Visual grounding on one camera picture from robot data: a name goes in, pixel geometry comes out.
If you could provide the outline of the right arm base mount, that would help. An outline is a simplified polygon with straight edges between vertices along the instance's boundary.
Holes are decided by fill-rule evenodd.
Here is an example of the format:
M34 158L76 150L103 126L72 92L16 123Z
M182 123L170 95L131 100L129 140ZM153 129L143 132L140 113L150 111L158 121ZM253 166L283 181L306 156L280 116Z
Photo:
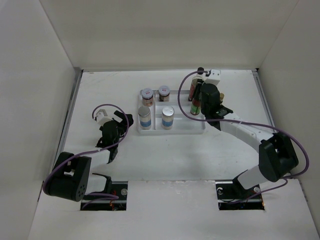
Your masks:
M232 181L215 182L218 209L220 211L249 211L264 210L264 201L260 192L260 185L249 189L236 191Z

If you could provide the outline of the red sauce bottle yellow cap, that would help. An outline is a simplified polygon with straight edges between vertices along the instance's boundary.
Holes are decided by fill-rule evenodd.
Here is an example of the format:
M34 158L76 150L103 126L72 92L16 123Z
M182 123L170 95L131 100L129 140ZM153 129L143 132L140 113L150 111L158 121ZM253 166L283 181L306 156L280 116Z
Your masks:
M201 112L201 102L197 99L193 99L191 102L190 113L194 116L199 115Z

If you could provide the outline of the small yellow label bottle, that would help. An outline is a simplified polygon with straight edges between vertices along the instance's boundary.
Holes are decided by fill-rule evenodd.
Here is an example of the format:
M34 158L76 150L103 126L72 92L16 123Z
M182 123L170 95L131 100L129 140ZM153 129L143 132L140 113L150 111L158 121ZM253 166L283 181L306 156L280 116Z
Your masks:
M221 103L221 104L223 103L224 97L225 97L225 95L221 92L221 93L219 94L219 100L220 100L220 103Z

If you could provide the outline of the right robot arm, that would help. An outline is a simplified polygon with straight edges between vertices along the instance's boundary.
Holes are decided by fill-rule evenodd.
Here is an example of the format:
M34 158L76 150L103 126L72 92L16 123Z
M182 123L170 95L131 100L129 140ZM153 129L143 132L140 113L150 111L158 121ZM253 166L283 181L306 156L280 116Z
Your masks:
M212 127L238 138L258 153L258 164L232 180L233 194L243 198L256 185L277 182L299 161L287 135L280 131L271 133L259 125L245 124L231 109L223 106L220 95L216 85L198 80L193 99L200 101L201 113Z

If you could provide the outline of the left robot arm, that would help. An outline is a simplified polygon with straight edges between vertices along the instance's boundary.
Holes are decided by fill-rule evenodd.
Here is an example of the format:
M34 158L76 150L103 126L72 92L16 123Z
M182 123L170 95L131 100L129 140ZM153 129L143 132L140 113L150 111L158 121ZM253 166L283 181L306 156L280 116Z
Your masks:
M119 141L123 139L134 123L132 114L116 110L114 115L121 121L109 118L103 109L99 110L94 118L101 131L101 137L95 147L99 150L107 149L109 151L107 164L112 163L116 158ZM44 181L42 187L44 193L79 202L86 194L91 166L92 158L89 157L88 151L78 155L71 152L61 152L52 172Z

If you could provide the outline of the orange spice jar white lid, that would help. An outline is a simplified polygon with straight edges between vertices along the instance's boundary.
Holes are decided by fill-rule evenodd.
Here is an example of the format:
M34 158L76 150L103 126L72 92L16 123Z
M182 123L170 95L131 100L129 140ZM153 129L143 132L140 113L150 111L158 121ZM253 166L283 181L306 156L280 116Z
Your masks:
M144 88L141 92L142 104L151 107L154 103L154 92L151 88Z

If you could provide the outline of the blue label jar silver lid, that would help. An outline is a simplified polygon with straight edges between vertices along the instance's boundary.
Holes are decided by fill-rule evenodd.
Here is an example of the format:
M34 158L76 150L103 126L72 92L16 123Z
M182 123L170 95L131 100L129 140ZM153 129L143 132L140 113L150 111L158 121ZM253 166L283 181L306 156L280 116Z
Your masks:
M152 126L151 111L147 106L138 109L139 124L143 130L149 130Z

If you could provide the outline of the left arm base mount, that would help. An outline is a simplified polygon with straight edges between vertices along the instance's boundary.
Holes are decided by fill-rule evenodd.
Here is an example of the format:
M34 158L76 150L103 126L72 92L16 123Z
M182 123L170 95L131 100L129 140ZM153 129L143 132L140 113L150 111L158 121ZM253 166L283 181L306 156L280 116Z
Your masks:
M126 211L128 198L127 181L113 181L110 176L93 173L81 200L81 211Z

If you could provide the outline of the dark soy sauce bottle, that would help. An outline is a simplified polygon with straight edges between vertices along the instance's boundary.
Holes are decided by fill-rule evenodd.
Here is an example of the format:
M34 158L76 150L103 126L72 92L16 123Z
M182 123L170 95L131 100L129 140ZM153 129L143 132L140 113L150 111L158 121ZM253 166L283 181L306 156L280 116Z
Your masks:
M193 96L194 96L194 92L197 86L198 82L203 82L204 79L204 74L205 74L205 70L203 67L199 67L197 69L198 73L192 78L191 81L191 85L190 85L190 89L189 89L189 95L188 95L188 101L191 102L193 100Z

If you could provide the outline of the dark spice jar white lid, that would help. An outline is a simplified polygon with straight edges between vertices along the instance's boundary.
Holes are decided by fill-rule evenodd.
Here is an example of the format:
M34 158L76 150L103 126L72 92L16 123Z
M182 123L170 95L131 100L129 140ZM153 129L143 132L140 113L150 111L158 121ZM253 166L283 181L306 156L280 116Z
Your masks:
M160 102L168 102L170 100L170 88L167 85L162 85L158 89L158 99Z

